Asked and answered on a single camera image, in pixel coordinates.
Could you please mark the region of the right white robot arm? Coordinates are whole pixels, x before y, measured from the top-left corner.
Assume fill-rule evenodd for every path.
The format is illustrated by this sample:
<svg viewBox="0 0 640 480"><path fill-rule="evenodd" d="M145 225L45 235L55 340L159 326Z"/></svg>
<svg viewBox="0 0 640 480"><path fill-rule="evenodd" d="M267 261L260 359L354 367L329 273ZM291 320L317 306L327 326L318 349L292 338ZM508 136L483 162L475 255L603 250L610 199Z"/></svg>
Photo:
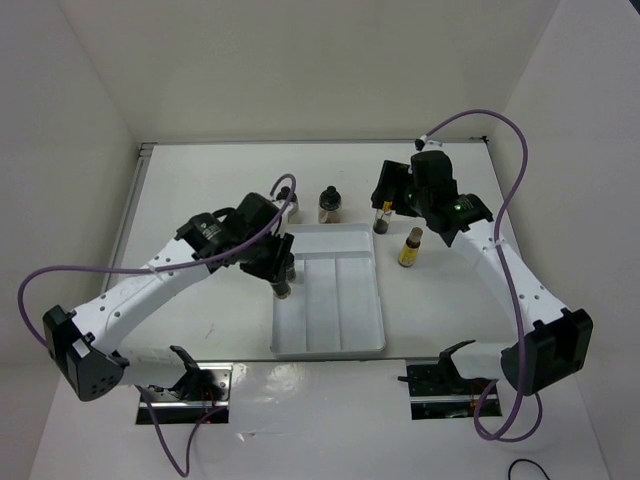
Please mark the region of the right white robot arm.
<svg viewBox="0 0 640 480"><path fill-rule="evenodd" d="M384 161L371 203L384 213L423 219L514 320L513 345L465 340L442 351L438 381L443 389L459 393L473 379L484 378L505 380L532 396L584 367L592 318L556 298L501 234L485 203L459 192L444 152L418 152L407 164Z"/></svg>

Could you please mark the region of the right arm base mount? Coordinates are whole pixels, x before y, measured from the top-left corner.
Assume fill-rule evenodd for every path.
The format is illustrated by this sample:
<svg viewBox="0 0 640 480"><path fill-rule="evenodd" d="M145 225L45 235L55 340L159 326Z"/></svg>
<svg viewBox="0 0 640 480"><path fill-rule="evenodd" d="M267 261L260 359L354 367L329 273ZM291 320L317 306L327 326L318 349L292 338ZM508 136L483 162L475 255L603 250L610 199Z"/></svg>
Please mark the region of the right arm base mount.
<svg viewBox="0 0 640 480"><path fill-rule="evenodd" d="M472 418L478 400L490 381L485 378L448 383L435 362L407 363L397 380L407 387L411 419Z"/></svg>

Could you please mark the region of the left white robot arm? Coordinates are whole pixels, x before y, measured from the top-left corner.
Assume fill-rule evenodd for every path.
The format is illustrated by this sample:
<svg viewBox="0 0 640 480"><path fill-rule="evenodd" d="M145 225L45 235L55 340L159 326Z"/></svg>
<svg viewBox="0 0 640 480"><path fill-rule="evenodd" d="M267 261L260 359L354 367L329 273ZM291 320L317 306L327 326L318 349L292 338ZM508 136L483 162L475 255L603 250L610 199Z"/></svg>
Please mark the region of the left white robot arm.
<svg viewBox="0 0 640 480"><path fill-rule="evenodd" d="M271 285L284 299L295 278L294 237L288 233L296 199L247 194L236 208L191 217L147 263L99 297L70 311L56 305L43 316L47 349L76 396L96 400L118 385L163 389L180 400L216 399L214 373L182 347L127 353L121 345L144 320L221 268L239 269Z"/></svg>

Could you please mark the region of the dark spice jar black lid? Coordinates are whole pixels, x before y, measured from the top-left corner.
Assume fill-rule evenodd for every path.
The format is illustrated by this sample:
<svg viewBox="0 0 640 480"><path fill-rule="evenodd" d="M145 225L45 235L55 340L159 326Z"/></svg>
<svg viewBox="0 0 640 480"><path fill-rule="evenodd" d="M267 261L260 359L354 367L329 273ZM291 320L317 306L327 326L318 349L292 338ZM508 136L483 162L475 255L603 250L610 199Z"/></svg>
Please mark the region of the dark spice jar black lid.
<svg viewBox="0 0 640 480"><path fill-rule="evenodd" d="M274 282L271 287L276 299L285 299L291 294L291 287L287 280Z"/></svg>

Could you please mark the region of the round stopper bottle white powder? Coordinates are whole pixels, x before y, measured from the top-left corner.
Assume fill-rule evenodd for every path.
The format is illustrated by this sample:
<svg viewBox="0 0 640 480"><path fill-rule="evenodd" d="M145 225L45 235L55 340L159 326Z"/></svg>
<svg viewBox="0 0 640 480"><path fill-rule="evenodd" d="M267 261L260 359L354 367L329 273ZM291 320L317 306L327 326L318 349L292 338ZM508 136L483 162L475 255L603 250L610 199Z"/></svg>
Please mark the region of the round stopper bottle white powder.
<svg viewBox="0 0 640 480"><path fill-rule="evenodd" d="M282 220L287 224L297 224L299 221L298 197L295 193L291 192L289 186L283 186L279 190L278 194L275 197L274 204L278 208L281 208L286 200L289 200L289 203L287 204L287 208L285 210L285 213L283 214Z"/></svg>

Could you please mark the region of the tall gold band grinder bottle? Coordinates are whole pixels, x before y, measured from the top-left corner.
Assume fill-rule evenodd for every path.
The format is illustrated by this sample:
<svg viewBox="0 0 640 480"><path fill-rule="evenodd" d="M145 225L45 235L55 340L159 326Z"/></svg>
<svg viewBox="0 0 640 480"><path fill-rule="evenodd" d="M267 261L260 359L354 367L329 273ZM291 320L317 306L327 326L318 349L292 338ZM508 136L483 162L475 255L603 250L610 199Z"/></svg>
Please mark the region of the tall gold band grinder bottle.
<svg viewBox="0 0 640 480"><path fill-rule="evenodd" d="M385 201L382 206L376 210L373 223L373 231L376 234L384 235L387 233L393 214L392 206L393 203L391 201Z"/></svg>

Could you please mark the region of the black cap spice jar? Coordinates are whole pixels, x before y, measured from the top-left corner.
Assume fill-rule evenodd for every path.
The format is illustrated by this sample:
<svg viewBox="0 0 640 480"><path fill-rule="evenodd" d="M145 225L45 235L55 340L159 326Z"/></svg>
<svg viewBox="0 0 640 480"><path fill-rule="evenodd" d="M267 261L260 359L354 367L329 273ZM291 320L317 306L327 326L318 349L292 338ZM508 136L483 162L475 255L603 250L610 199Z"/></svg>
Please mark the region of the black cap spice jar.
<svg viewBox="0 0 640 480"><path fill-rule="evenodd" d="M293 282L296 279L295 256L289 253L285 261L285 278L287 282Z"/></svg>

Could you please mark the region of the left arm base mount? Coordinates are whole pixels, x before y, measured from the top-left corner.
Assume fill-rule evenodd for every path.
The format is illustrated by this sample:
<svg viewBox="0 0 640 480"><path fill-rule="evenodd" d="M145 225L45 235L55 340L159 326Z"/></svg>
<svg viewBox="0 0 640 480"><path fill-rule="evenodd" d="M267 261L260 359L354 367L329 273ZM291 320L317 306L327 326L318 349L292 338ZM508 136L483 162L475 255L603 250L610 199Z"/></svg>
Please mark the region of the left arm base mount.
<svg viewBox="0 0 640 480"><path fill-rule="evenodd" d="M208 384L198 386L185 399L179 394L160 386L147 386L144 391L160 425L194 425L209 413L206 424L226 424L229 419L229 404L233 366L231 363L200 363L199 367L208 372Z"/></svg>

